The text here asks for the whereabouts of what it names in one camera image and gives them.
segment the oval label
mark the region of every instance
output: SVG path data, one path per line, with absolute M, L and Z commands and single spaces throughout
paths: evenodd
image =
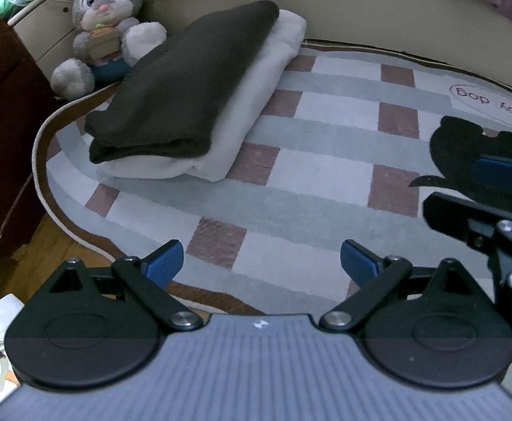
M 472 85 L 453 85 L 449 91 L 469 108 L 512 126 L 512 98 Z

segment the gray plush toy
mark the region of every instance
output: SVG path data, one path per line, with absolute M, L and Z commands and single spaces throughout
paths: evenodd
M 95 85 L 121 80 L 137 61 L 162 44 L 166 30 L 159 22 L 140 24 L 135 18 L 143 0 L 75 0 L 73 23 L 82 30 L 75 58 L 61 63 L 51 88 L 67 100 L 81 98 Z

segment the black dog silhouette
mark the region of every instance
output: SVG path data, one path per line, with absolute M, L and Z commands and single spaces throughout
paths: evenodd
M 446 115 L 429 140 L 429 152 L 444 177 L 421 175 L 411 187 L 454 189 L 473 201 L 512 212 L 512 193 L 472 180 L 474 163 L 481 155 L 512 159 L 512 133 L 485 136 L 484 129 L 476 123 Z

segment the rug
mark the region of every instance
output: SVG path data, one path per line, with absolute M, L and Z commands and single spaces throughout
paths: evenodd
M 114 92 L 43 125 L 36 189 L 59 226 L 109 259 L 179 239 L 184 268 L 167 290 L 188 305 L 320 315 L 357 290 L 339 261 L 345 239 L 417 266 L 458 258 L 492 296 L 485 257 L 430 230 L 421 204 L 434 191 L 473 196 L 477 154 L 512 156 L 512 89 L 405 55 L 306 45 L 216 183 L 115 178 L 92 164 L 84 118 Z

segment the wooden floor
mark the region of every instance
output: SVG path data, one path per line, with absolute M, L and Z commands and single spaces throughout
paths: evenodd
M 80 258 L 87 267 L 109 266 L 106 258 L 75 242 L 45 215 L 28 245 L 13 258 L 0 257 L 0 298 L 12 293 L 27 302 L 67 258 Z

